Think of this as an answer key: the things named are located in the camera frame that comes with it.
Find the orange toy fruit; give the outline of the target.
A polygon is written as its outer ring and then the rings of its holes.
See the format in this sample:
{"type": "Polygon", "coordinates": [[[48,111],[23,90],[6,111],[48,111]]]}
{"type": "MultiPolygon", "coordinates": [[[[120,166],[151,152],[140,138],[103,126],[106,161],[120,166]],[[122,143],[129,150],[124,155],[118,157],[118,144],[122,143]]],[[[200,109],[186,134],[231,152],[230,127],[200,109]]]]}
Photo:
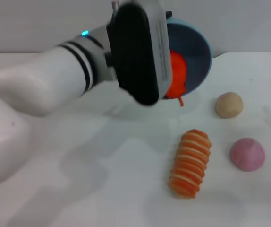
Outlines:
{"type": "Polygon", "coordinates": [[[181,54],[175,51],[170,52],[172,83],[165,97],[168,99],[178,99],[180,106],[184,106],[182,95],[186,92],[185,82],[187,79],[187,63],[181,54]]]}

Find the pink round bun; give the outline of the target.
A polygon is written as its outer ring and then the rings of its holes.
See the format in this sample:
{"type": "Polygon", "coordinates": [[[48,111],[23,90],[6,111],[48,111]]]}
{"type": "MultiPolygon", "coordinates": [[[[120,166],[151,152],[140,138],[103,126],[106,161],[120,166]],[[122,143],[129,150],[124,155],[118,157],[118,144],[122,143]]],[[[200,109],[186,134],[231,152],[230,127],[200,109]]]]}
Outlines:
{"type": "Polygon", "coordinates": [[[229,157],[232,163],[240,170],[252,172],[263,166],[265,150],[257,140],[241,138],[230,148],[229,157]]]}

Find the beige round bun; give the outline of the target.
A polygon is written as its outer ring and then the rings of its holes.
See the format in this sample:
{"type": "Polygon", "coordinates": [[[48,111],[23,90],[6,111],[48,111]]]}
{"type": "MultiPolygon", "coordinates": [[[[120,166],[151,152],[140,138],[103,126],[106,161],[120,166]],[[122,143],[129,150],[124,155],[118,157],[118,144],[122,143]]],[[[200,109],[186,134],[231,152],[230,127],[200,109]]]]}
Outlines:
{"type": "Polygon", "coordinates": [[[215,112],[221,118],[238,116],[244,109],[244,103],[240,95],[235,92],[227,92],[220,95],[215,102],[215,112]]]}

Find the blue bowl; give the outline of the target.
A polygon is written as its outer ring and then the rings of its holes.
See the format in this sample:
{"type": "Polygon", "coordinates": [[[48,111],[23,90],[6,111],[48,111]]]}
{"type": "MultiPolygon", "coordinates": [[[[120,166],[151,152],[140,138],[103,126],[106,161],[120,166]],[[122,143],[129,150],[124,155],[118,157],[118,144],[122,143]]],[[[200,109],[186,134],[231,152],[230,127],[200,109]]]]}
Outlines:
{"type": "Polygon", "coordinates": [[[167,20],[170,52],[183,56],[187,63],[186,95],[206,79],[212,65],[212,51],[207,39],[190,24],[176,19],[167,20]]]}

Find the orange white striped bread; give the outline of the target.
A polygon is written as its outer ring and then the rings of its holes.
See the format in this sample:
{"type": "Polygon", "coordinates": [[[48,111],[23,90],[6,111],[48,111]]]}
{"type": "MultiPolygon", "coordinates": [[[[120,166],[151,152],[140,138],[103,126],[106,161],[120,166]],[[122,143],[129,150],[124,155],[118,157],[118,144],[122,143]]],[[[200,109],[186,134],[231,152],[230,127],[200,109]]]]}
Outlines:
{"type": "Polygon", "coordinates": [[[208,135],[191,129],[181,136],[170,170],[168,186],[180,199],[194,199],[200,190],[210,157],[208,135]]]}

